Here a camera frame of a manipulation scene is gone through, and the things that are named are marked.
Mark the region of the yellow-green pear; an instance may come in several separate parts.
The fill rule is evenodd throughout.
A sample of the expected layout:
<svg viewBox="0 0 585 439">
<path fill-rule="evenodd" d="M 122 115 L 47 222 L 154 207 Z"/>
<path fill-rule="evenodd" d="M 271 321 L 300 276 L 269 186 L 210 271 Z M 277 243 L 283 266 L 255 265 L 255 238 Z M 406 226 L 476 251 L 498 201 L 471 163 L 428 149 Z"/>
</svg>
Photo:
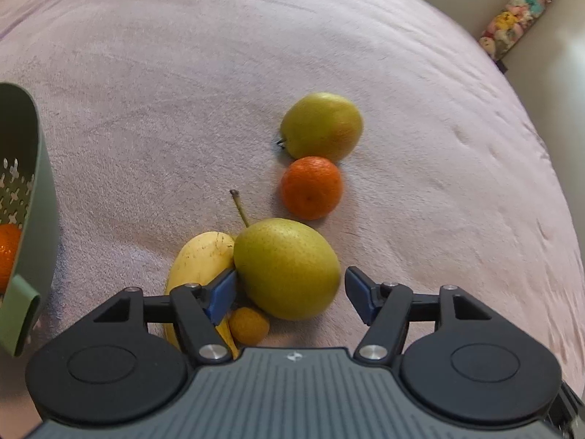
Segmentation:
<svg viewBox="0 0 585 439">
<path fill-rule="evenodd" d="M 230 191 L 245 225 L 234 245 L 234 264 L 246 295 L 264 312 L 288 321 L 325 312 L 337 295 L 341 267 L 316 230 L 284 218 L 249 221 L 240 193 Z"/>
<path fill-rule="evenodd" d="M 278 144 L 295 160 L 322 157 L 340 162 L 355 149 L 363 128 L 362 115 L 353 102 L 315 92 L 288 109 L 280 123 Z"/>
</svg>

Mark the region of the pink bed blanket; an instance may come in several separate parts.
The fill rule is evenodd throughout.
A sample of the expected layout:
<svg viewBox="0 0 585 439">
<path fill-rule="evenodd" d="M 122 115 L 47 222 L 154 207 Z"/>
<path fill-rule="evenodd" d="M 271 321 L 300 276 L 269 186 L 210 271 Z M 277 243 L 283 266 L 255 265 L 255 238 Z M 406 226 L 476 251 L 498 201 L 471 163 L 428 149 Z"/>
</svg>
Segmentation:
<svg viewBox="0 0 585 439">
<path fill-rule="evenodd" d="M 476 41 L 423 0 L 1 0 L 1 77 L 32 94 L 60 244 L 32 353 L 181 247 L 283 217 L 280 120 L 312 92 L 360 110 L 340 204 L 314 228 L 343 267 L 455 284 L 584 386 L 584 271 L 546 145 Z"/>
</svg>

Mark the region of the small kumquat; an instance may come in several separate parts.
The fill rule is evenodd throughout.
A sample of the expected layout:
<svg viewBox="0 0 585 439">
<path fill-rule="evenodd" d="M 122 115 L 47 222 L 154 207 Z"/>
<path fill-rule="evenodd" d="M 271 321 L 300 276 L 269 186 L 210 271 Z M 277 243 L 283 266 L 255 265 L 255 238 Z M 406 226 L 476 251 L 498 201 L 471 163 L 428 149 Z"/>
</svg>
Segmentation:
<svg viewBox="0 0 585 439">
<path fill-rule="evenodd" d="M 237 342 L 253 347 L 269 335 L 270 320 L 259 310 L 240 307 L 231 313 L 229 327 Z"/>
</svg>

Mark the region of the yellow banana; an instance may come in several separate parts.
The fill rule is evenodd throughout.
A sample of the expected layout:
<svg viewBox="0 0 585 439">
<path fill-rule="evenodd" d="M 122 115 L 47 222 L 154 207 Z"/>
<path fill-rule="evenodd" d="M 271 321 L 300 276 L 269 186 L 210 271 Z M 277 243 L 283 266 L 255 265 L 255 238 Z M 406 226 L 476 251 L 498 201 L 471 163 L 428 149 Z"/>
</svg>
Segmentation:
<svg viewBox="0 0 585 439">
<path fill-rule="evenodd" d="M 233 267 L 234 239 L 209 231 L 192 238 L 181 248 L 167 277 L 165 294 L 183 284 L 206 285 Z"/>
</svg>

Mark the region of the plush toy hanging rack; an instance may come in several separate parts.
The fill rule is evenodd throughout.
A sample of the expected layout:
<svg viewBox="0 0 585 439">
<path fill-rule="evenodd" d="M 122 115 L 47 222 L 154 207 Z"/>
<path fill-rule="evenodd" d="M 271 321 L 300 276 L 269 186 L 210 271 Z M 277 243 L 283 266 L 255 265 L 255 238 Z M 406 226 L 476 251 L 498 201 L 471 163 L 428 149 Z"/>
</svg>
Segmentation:
<svg viewBox="0 0 585 439">
<path fill-rule="evenodd" d="M 509 0 L 491 20 L 478 43 L 494 63 L 518 43 L 546 12 L 552 0 Z"/>
</svg>

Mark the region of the orange mandarin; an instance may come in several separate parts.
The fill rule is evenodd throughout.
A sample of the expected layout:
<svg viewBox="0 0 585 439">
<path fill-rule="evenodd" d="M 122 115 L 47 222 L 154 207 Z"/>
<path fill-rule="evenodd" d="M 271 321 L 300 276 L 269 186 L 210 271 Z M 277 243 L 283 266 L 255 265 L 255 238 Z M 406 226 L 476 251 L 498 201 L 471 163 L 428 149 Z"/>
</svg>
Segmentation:
<svg viewBox="0 0 585 439">
<path fill-rule="evenodd" d="M 293 162 L 280 180 L 280 199 L 292 215 L 313 221 L 326 217 L 339 204 L 344 183 L 333 162 L 304 157 Z"/>
</svg>

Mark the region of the green colander bowl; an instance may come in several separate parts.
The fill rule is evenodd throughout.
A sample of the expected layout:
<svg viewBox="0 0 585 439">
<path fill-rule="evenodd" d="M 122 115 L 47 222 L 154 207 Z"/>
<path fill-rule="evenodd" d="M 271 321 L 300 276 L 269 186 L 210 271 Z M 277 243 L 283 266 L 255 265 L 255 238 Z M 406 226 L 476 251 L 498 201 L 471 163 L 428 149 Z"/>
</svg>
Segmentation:
<svg viewBox="0 0 585 439">
<path fill-rule="evenodd" d="M 22 354 L 53 282 L 59 210 L 44 132 L 32 96 L 1 84 L 1 222 L 21 230 L 1 295 L 1 349 Z"/>
</svg>

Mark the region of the large orange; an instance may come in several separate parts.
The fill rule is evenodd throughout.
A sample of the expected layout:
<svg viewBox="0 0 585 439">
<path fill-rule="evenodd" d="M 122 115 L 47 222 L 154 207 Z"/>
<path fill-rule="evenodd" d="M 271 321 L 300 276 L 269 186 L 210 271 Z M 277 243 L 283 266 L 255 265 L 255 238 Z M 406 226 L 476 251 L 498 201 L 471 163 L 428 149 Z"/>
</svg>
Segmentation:
<svg viewBox="0 0 585 439">
<path fill-rule="evenodd" d="M 21 230 L 15 224 L 0 226 L 0 291 L 5 293 L 17 257 Z"/>
</svg>

